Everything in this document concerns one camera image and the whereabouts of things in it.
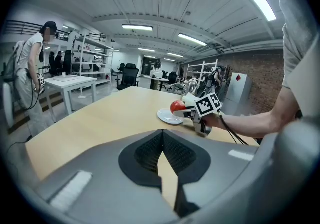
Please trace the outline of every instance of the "desk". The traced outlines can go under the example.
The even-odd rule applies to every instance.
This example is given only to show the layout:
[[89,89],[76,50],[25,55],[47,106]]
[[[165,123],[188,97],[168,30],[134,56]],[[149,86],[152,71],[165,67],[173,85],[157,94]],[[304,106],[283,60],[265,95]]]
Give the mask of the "desk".
[[48,78],[48,79],[45,79],[44,81],[45,81],[44,85],[45,85],[46,100],[48,101],[50,113],[55,123],[57,122],[57,119],[50,101],[50,89],[55,88],[61,91],[65,109],[68,115],[71,115],[73,110],[72,101],[71,101],[72,90],[75,90],[81,87],[91,86],[92,102],[94,103],[97,100],[97,92],[96,92],[97,79],[96,78],[77,76],[77,79],[64,81],[64,82],[54,80],[53,78]]
[[151,79],[151,84],[150,84],[150,90],[154,90],[155,87],[155,81],[160,81],[160,92],[162,91],[162,85],[164,82],[169,82],[168,79],[165,78],[153,78],[150,75],[145,75],[144,76],[147,79]]
[[[80,109],[26,143],[35,173],[43,180],[84,151],[135,134],[168,129],[196,135],[190,119],[172,126],[157,117],[159,109],[169,109],[178,99],[180,95],[131,86]],[[218,128],[212,128],[207,138],[234,143],[227,131]],[[242,138],[259,146],[252,138]],[[162,177],[162,195],[173,207],[178,177],[164,154],[158,161],[158,174]]]

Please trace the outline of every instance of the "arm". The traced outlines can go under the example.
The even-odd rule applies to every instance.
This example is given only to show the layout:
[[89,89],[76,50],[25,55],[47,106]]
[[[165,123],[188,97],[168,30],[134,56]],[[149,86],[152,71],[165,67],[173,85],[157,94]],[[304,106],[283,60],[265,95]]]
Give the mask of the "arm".
[[28,60],[29,72],[37,91],[40,89],[40,85],[39,85],[39,80],[36,72],[36,59],[37,59],[37,55],[40,50],[40,47],[41,47],[41,43],[39,42],[32,45],[31,52],[29,55],[29,60]]
[[[279,132],[293,120],[298,110],[299,105],[291,90],[282,87],[274,108],[270,112],[252,116],[224,115],[223,119],[239,135],[263,138],[267,134]],[[205,116],[203,120],[209,126],[226,129],[216,115]]]
[[216,80],[219,83],[219,85],[221,85],[221,81],[219,80],[219,73],[218,72],[215,73],[214,80]]

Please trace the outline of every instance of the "gray floor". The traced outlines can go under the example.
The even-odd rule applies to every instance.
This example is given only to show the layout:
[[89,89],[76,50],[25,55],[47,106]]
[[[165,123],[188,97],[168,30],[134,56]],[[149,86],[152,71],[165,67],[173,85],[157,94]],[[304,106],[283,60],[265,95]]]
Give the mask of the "gray floor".
[[[147,88],[147,89],[150,88],[150,84],[151,84],[150,79],[139,77],[137,81],[140,81],[139,87]],[[98,85],[96,88],[96,92],[97,92],[98,101],[111,94],[118,93],[117,81],[114,80],[108,84]],[[86,98],[79,98],[80,94],[81,93],[79,90],[72,92],[71,100],[72,100],[72,106],[75,109],[75,111],[78,111],[92,103],[90,88],[82,92],[82,96]],[[59,122],[60,120],[62,120],[67,116],[65,105],[63,103],[53,107],[53,111],[56,116],[57,122]],[[22,127],[20,127],[18,130],[16,130],[14,133],[8,135],[7,127],[5,127],[6,121],[3,120],[3,118],[4,118],[4,115],[0,113],[0,121],[2,125],[1,135],[0,135],[1,136],[0,146],[1,146],[1,151],[4,154],[4,159],[7,161],[9,170],[11,171],[12,175],[16,179],[18,179],[23,183],[26,183],[32,188],[35,188],[39,183],[39,180],[31,166],[30,159],[26,151],[26,145],[25,144],[13,145],[16,142],[23,143],[27,140],[27,138],[30,136],[29,126],[28,124],[25,124]],[[48,126],[51,126],[54,124],[49,111],[46,111],[43,113],[43,118],[45,119]]]

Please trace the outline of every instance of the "brick wall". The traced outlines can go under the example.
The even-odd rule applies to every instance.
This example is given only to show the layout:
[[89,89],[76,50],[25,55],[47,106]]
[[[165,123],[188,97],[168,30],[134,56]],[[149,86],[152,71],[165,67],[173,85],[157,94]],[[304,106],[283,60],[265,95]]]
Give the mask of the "brick wall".
[[282,50],[250,51],[211,57],[189,65],[202,64],[203,61],[228,64],[235,73],[247,74],[252,79],[249,95],[248,114],[270,111],[282,87],[284,79],[284,56]]

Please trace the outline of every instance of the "white shelving unit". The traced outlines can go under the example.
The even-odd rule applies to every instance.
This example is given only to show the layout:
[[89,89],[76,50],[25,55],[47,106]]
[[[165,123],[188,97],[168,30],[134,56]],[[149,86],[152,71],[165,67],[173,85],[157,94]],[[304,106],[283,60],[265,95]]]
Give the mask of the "white shelving unit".
[[[200,77],[199,79],[197,79],[197,81],[201,81],[203,82],[203,75],[204,74],[211,74],[212,72],[204,72],[205,70],[205,66],[212,66],[212,71],[215,71],[217,69],[217,66],[218,66],[218,59],[216,60],[216,62],[214,63],[206,63],[205,61],[202,63],[202,64],[198,64],[198,65],[188,65],[188,69],[186,71],[186,73],[192,73],[192,74],[200,74]],[[192,68],[192,67],[201,67],[201,71],[189,71],[189,68]]]
[[[73,75],[77,76],[88,76],[88,75],[102,75],[102,79],[98,79],[96,84],[103,84],[111,82],[112,75],[112,62],[114,58],[114,49],[104,43],[93,40],[92,38],[84,36],[76,37],[75,41],[82,42],[82,47],[80,50],[73,49],[73,53],[80,54],[80,62],[73,63],[73,58],[71,62],[71,70],[73,65],[79,65],[79,72],[72,72]],[[84,55],[99,56],[102,57],[102,63],[99,62],[83,62]],[[83,65],[92,65],[90,72],[82,71]],[[94,66],[100,66],[100,71],[94,72]]]

